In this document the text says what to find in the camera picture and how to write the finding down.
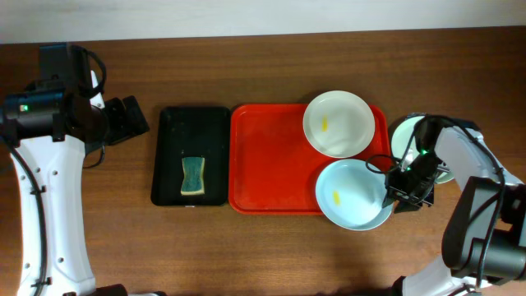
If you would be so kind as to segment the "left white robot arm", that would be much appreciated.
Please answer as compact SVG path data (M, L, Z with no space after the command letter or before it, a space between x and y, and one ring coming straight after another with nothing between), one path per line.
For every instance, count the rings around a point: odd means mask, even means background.
M13 160L21 199L19 295L124 295L97 287L85 245L81 200L84 160L149 129L137 100L102 101L63 89L9 95L1 138Z

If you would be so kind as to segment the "black rectangular tray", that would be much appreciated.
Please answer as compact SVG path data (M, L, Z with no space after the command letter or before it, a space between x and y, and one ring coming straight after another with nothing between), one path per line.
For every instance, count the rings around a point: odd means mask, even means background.
M179 106L159 116L155 168L150 199L156 206L221 206L228 198L230 109ZM189 169L186 158L203 160L194 179L201 190L181 193Z

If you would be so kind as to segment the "red plastic tray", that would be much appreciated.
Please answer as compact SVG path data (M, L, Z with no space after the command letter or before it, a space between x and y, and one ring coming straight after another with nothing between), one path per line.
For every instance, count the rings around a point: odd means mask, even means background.
M306 104L244 104L231 117L228 202L245 215L320 215L315 187L336 161L306 139Z

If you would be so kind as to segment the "light blue plate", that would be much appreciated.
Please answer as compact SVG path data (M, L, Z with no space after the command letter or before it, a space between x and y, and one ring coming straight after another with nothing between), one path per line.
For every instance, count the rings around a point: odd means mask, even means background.
M364 161L337 160L316 180L315 195L323 215L341 228L368 231L386 222L393 206L383 201L385 176L373 173Z

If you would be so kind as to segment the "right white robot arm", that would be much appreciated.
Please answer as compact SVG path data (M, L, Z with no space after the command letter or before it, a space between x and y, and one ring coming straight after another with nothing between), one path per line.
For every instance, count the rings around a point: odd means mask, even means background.
M487 148L470 121L427 115L408 140L418 156L385 173L384 206L396 212L433 203L442 168L462 194L446 226L441 254L422 271L398 278L392 295L479 295L482 289L525 279L525 185Z

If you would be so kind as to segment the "pale green plate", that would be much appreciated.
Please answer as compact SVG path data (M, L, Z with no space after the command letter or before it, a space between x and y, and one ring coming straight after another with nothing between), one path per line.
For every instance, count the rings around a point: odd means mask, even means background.
M390 141L391 152L395 158L402 158L407 148L408 140L413 132L414 126L423 118L424 115L414 115L404 119L396 127ZM419 152L416 147L415 139L412 139L411 146L404 158L402 168L406 169L409 164L413 162L418 156ZM454 175L449 171L449 168L445 164L442 164L441 167L445 169L445 171L442 171L435 179L436 184L447 183L454 179Z

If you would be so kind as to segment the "green yellow sponge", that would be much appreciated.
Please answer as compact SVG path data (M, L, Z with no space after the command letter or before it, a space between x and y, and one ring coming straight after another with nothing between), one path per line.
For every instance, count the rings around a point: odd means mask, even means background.
M182 158L183 180L180 193L182 196L196 196L205 193L203 157Z

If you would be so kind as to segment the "white plate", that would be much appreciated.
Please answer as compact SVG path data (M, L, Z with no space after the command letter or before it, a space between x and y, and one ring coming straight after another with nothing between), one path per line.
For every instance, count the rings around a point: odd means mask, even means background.
M323 155L350 158L363 152L375 135L371 107L357 95L331 90L318 95L305 109L303 133Z

